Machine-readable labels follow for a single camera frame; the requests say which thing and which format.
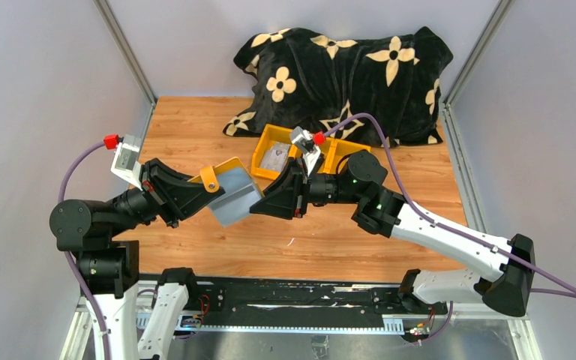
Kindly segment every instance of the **wooden floor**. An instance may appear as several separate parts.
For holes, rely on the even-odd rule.
[[[202,167],[232,156],[250,166],[258,139],[221,133],[225,124],[250,103],[246,97],[161,97],[140,161],[160,158],[193,176]],[[373,149],[373,153],[387,168],[383,150]],[[416,202],[438,215],[466,223],[446,144],[399,147],[392,153]],[[258,182],[261,188],[270,183],[264,179]],[[385,185],[398,189],[391,174]],[[167,228],[158,220],[122,238],[140,240],[141,272],[186,266],[199,275],[395,282],[408,269],[463,268],[416,244],[367,234],[350,220],[354,209],[354,205],[310,206],[302,219],[252,215],[224,229],[205,208],[180,223],[178,229]]]

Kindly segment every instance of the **floral pattern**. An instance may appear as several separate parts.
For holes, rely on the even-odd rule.
[[[277,69],[274,77],[270,77],[266,83],[266,89],[272,92],[272,100],[279,103],[284,99],[285,94],[292,94],[297,89],[297,82],[290,79],[290,70],[288,67],[282,66]]]
[[[398,62],[408,62],[415,58],[415,54],[411,47],[401,49],[401,39],[394,36],[389,42],[389,49],[372,52],[366,56],[375,62],[387,62],[385,81],[390,86],[398,73]]]
[[[436,90],[438,89],[439,79],[433,82],[433,88],[425,95],[425,103],[429,105],[430,115],[434,114],[434,104],[436,103]]]
[[[228,136],[235,135],[237,129],[248,130],[248,125],[246,122],[251,120],[255,116],[255,112],[245,112],[243,114],[237,115],[236,117],[232,118],[229,124],[226,126],[225,134]]]
[[[330,59],[335,58],[335,55],[337,55],[337,51],[339,51],[340,47],[352,47],[356,45],[356,41],[354,40],[335,41],[324,35],[312,37],[310,40],[313,43],[319,45],[320,47],[323,47],[325,51],[327,51],[328,54],[330,55]]]
[[[340,122],[352,116],[352,112],[350,111],[350,101],[346,102],[346,105],[341,109],[341,114],[337,118],[330,118],[328,120],[319,120],[325,126],[325,129],[330,131],[336,125],[339,125]],[[341,129],[339,129],[336,133],[333,133],[331,137],[337,139],[337,135],[340,132],[340,137],[338,139],[344,140],[347,138],[354,130],[360,128],[361,126],[365,125],[357,118],[352,120],[349,124],[346,124]]]
[[[260,54],[255,55],[253,60],[250,61],[250,64],[244,69],[244,71],[248,71],[249,73],[253,73],[257,75],[257,64],[260,63]]]
[[[259,45],[264,44],[268,39],[270,39],[272,43],[281,40],[284,38],[284,32],[287,32],[288,30],[290,30],[290,28],[285,28],[284,30],[272,32],[270,34],[259,34],[253,39],[253,43],[250,47],[258,47]]]

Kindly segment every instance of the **white wall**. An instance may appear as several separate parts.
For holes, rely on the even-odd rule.
[[[58,358],[79,295],[48,226],[59,184],[105,134],[141,134],[148,110],[93,1],[0,0],[0,359]],[[111,156],[67,195],[121,190]]]
[[[385,38],[429,26],[454,60],[446,94],[498,0],[109,0],[157,95],[252,95],[233,57],[253,35],[302,27],[334,39]]]
[[[576,1],[516,1],[454,111],[490,231],[576,285]],[[543,358],[576,359],[576,300],[528,311]]]

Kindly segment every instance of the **yellow tray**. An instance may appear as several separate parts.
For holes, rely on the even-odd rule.
[[[269,150],[275,143],[286,143],[290,144],[290,132],[292,129],[285,127],[280,127],[276,125],[267,124],[262,132],[262,137],[257,143],[255,152],[253,153],[253,163],[250,167],[250,173],[254,176],[259,176],[264,179],[275,180],[279,176],[279,172],[263,169],[260,167],[264,154]],[[327,138],[326,141],[320,146],[321,152],[325,157],[325,163],[319,169],[319,173],[335,173],[337,171],[337,164],[343,158],[344,155],[352,154],[360,150],[372,150],[370,146],[357,144],[355,142],[345,141],[341,139]],[[291,145],[288,156],[291,158],[297,158],[301,156],[302,152],[299,149]]]

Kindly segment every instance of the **black blanket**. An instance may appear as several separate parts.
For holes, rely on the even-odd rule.
[[[235,65],[257,79],[253,104],[223,129],[258,137],[266,124],[327,131],[356,113],[370,113],[390,146],[441,143],[436,131],[439,76],[453,59],[429,28],[379,40],[332,40],[305,28],[253,36]],[[367,119],[334,137],[381,146]]]

